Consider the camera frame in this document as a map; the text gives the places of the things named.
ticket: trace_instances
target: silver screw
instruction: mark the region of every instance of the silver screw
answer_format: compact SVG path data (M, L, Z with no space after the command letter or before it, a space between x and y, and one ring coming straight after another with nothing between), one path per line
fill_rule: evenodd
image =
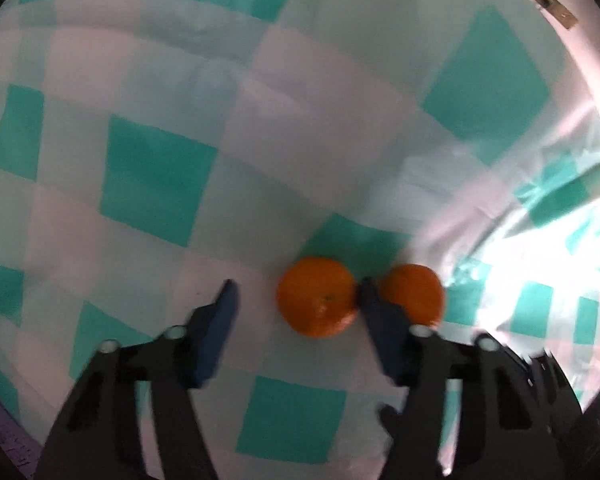
M480 339L480 341L478 341L478 346L485 352L495 352L500 347L498 343L488 337Z
M433 334L433 330L424 325L411 325L409 332L416 337L430 337Z
M186 327L184 327L182 325L174 325L164 331L165 338L171 339L171 340L182 339L186 335L187 335L187 329L186 329Z
M117 342L115 339L107 339L100 343L98 346L98 352L101 354L111 354L118 348L120 348L119 342Z

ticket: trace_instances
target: orange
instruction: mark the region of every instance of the orange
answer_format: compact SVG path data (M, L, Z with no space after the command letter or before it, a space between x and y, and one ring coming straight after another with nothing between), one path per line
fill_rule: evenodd
M358 313L353 276L328 258L299 260L282 276L276 301L291 328L309 337L336 335Z
M445 311L445 289L429 267L395 267L380 282L380 295L403 307L413 324L435 326Z

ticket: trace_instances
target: tangerine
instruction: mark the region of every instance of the tangerine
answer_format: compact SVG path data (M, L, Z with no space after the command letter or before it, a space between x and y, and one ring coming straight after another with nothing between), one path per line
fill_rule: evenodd
M309 256L282 276L276 292L282 317L309 337L339 334L358 313L356 282L343 264Z
M429 267L395 267L380 282L379 292L385 300L403 307L413 324L436 326L442 321L445 289Z

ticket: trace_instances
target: purple surface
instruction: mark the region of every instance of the purple surface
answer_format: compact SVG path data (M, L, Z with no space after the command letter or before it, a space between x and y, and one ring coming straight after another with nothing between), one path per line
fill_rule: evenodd
M13 420L1 403L0 447L26 478L33 478L42 446Z

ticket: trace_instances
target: metal hinge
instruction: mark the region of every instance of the metal hinge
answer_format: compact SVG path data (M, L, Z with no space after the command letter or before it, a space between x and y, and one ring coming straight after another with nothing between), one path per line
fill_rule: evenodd
M535 0L567 30L578 23L578 19L558 0Z

